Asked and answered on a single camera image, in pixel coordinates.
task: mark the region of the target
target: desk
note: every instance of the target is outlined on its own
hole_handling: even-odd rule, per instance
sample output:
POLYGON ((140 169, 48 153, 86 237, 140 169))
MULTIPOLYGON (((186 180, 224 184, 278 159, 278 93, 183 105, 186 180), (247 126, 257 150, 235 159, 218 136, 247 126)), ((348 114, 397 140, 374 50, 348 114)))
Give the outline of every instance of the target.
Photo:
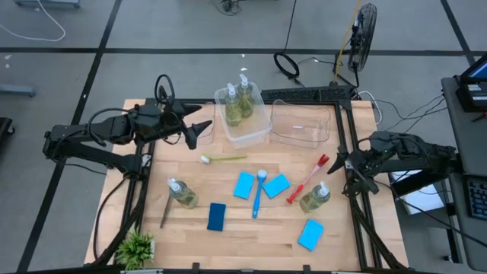
MULTIPOLYGON (((463 169, 467 174, 487 176, 487 154, 485 153, 485 136, 487 135, 487 120, 472 123, 472 119, 479 116, 478 113, 465 113, 458 101, 455 91, 458 84, 454 78, 441 79, 444 97, 450 114, 451 125, 454 129, 458 152, 461 157, 463 169)), ((458 217, 460 230, 470 234, 483 242, 487 242, 487 221, 470 218, 467 213, 467 205, 463 191, 462 174, 451 174, 448 177, 451 192, 454 197, 455 211, 458 217)), ((466 261, 470 268, 487 271, 485 260, 485 248, 462 237, 465 249, 466 261)))
MULTIPOLYGON (((143 103, 143 100, 127 100, 124 107, 130 108, 134 104, 143 103)), ((369 136, 376 129, 370 102, 354 101, 352 106, 358 138, 369 136)), ((310 115, 302 108, 293 113, 310 115)), ((198 121, 198 117, 202 115, 205 113, 196 112, 185 118, 185 121, 198 121)), ((227 140, 218 114, 215 117, 213 142, 209 145, 198 145, 196 150, 190 151, 184 142, 174 146, 157 142, 142 222, 142 231, 154 235, 156 251, 154 262, 146 267, 190 269, 192 263, 197 262, 201 269, 302 270, 304 264, 309 264, 312 270, 360 270, 349 200, 340 194, 345 174, 337 171, 326 175, 335 160, 339 145, 334 115, 330 118, 329 129, 328 141, 320 144, 317 149, 274 143, 267 138, 263 144, 238 150, 238 153, 247 153, 246 159, 210 165, 199 161, 202 153, 237 152, 227 140), (285 198, 309 174, 322 153, 330 155, 332 159, 312 178, 303 193, 310 191, 320 180, 325 180, 331 191, 331 199, 315 212, 305 215, 297 202, 289 205, 285 198), (244 200, 233 197, 232 194, 237 176, 242 170, 256 173, 261 168, 268 171, 269 179, 285 173, 293 186, 272 200, 263 192, 259 217, 252 219, 253 198, 244 200), (168 196, 165 181, 171 177, 185 181, 195 190, 199 196, 199 204, 188 210, 173 202, 164 228, 160 229, 159 224, 168 196), (211 202, 227 205, 223 232, 206 230, 211 202), (314 218, 325 226, 314 252, 297 243, 309 218, 314 218)), ((115 145, 113 151, 119 154, 133 153, 135 146, 115 145)), ((376 179, 388 183, 386 174, 381 174, 376 179)), ((121 174, 118 171, 109 170, 100 201, 120 180, 121 174)), ((119 230, 126 191, 127 185, 120 188, 103 210, 99 228, 99 252, 119 230)), ((255 192, 256 183, 251 197, 255 197, 255 192)), ((377 195, 371 196, 371 208, 377 233, 396 258, 408 265, 391 192, 381 187, 377 195)), ((367 237, 364 237, 364 242, 368 243, 367 237)), ((91 245, 92 239, 85 258, 86 263, 94 259, 91 245)), ((368 265, 372 266, 369 248, 366 253, 368 265)))

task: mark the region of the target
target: blue sponge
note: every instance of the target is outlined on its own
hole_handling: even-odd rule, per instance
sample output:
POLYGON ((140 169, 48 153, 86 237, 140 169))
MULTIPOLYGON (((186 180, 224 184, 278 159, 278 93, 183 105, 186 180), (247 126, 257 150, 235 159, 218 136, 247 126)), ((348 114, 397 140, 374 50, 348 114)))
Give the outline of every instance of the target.
POLYGON ((313 251, 324 230, 325 227, 322 224, 313 219, 309 219, 307 220, 306 226, 304 226, 298 243, 306 247, 309 251, 313 251))
POLYGON ((212 202, 210 204, 210 216, 208 218, 208 227, 206 229, 213 231, 223 231, 223 220, 225 216, 226 205, 212 202))
POLYGON ((247 172, 240 172, 237 185, 235 186, 234 196, 249 199, 255 176, 247 172))
POLYGON ((276 178, 266 183, 263 189, 266 191, 267 196, 272 199, 290 186, 291 183, 289 183, 288 178, 284 174, 279 174, 276 178))

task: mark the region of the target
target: red brush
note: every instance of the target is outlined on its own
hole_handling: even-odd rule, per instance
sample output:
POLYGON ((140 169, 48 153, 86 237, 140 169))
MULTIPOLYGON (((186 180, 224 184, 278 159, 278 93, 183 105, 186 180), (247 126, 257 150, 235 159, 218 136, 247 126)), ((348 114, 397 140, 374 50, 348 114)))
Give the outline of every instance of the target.
POLYGON ((304 179, 303 183, 301 183, 298 186, 298 188, 291 194, 291 196, 289 196, 289 198, 287 198, 287 200, 290 204, 292 204, 292 201, 294 200, 294 198, 296 198, 296 196, 299 195, 299 193, 303 190, 304 185, 310 180, 311 176, 313 176, 313 174, 315 174, 322 166, 324 166, 328 160, 329 160, 328 156, 326 156, 326 155, 321 156, 321 158, 318 160, 317 164, 314 166, 313 171, 311 171, 310 175, 308 175, 308 177, 306 177, 306 179, 304 179))

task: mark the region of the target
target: computer screen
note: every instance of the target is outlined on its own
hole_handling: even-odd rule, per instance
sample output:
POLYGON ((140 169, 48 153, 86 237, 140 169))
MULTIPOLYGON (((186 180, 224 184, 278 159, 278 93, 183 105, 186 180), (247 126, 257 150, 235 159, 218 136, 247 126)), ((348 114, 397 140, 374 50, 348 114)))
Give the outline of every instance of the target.
POLYGON ((470 73, 471 78, 487 78, 487 61, 470 73))

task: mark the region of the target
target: blue brush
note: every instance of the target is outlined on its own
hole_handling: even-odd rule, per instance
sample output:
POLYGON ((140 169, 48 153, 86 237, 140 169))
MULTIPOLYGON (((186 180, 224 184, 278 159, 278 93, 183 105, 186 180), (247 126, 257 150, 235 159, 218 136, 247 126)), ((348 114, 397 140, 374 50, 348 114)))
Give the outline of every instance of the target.
POLYGON ((259 186, 257 187, 256 200, 253 202, 252 218, 257 218, 257 212, 259 211, 260 205, 260 191, 262 190, 262 184, 267 178, 267 171, 259 170, 257 172, 257 180, 259 181, 259 186))

